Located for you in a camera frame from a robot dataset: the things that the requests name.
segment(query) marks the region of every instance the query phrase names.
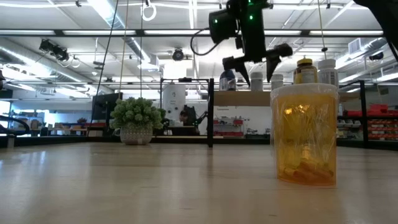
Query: security camera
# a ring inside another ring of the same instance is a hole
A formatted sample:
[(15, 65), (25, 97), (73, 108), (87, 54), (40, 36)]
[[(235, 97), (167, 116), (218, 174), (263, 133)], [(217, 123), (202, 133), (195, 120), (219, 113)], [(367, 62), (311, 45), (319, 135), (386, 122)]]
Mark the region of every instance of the security camera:
[(181, 61), (184, 59), (184, 53), (182, 49), (175, 49), (173, 53), (173, 60), (174, 61)]

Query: bottle cap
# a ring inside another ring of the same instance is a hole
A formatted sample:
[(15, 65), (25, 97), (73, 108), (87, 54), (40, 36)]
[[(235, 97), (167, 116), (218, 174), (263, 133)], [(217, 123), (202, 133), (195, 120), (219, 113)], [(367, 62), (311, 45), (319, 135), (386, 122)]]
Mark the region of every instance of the bottle cap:
[(335, 68), (336, 67), (336, 60), (335, 59), (325, 59), (318, 62), (318, 69), (321, 68)]
[(301, 64), (304, 64), (304, 63), (310, 63), (310, 64), (312, 64), (312, 59), (310, 59), (310, 58), (303, 58), (303, 59), (297, 61), (297, 65), (301, 65)]

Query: table surface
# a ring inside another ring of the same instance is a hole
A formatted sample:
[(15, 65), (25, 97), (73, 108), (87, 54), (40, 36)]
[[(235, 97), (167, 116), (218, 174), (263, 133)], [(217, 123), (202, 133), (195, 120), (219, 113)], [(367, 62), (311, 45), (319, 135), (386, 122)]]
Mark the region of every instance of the table surface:
[(86, 142), (0, 151), (0, 223), (398, 223), (398, 152), (338, 149), (337, 185), (279, 181), (270, 146)]

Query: fluorescent light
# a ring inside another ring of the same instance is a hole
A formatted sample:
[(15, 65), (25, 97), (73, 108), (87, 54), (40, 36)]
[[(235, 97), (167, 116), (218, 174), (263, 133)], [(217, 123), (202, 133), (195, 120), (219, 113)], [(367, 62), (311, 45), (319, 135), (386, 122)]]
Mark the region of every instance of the fluorescent light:
[[(199, 30), (145, 30), (147, 35), (193, 35)], [(210, 30), (203, 30), (198, 35), (210, 35)]]
[(16, 87), (16, 88), (21, 88), (21, 89), (28, 90), (28, 91), (36, 91), (34, 88), (32, 88), (30, 86), (27, 86), (27, 85), (24, 85), (24, 84), (18, 84), (18, 85), (7, 84), (7, 85), (12, 86), (12, 87)]
[(354, 80), (355, 78), (358, 78), (360, 75), (350, 75), (348, 77), (345, 77), (344, 79), (339, 80), (338, 82), (340, 83), (344, 83), (344, 82), (348, 82), (351, 80)]
[(380, 86), (398, 86), (398, 83), (379, 83)]
[(324, 56), (323, 52), (297, 52), (294, 56)]
[(355, 88), (355, 89), (352, 89), (352, 90), (348, 90), (347, 93), (353, 93), (353, 92), (358, 91), (358, 90), (360, 90), (360, 89), (361, 89), (361, 88)]
[(301, 30), (264, 30), (265, 35), (300, 35)]
[(104, 19), (113, 17), (113, 6), (107, 0), (87, 0), (93, 9)]
[(388, 80), (392, 80), (398, 78), (398, 73), (393, 73), (393, 74), (389, 74), (389, 75), (383, 75), (379, 78), (374, 78), (373, 82), (379, 83), (379, 82), (384, 82), (384, 81), (388, 81)]
[[(311, 30), (310, 35), (322, 35), (320, 30)], [(323, 35), (383, 35), (382, 30), (324, 30)]]
[(54, 30), (0, 30), (0, 35), (55, 35)]
[(151, 63), (142, 63), (140, 65), (137, 65), (139, 69), (144, 69), (144, 70), (159, 70), (159, 67), (156, 65), (153, 65)]
[[(64, 30), (65, 35), (111, 35), (110, 30)], [(135, 35), (136, 31), (127, 30), (126, 35)], [(124, 30), (114, 30), (112, 35), (124, 35)]]

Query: white pot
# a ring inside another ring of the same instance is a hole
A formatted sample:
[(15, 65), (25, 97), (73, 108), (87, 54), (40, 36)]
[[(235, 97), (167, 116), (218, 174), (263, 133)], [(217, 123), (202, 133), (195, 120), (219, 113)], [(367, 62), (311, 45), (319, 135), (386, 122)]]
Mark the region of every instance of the white pot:
[(120, 136), (120, 140), (127, 145), (145, 145), (152, 139), (152, 127), (121, 127), (120, 135), (117, 136)]

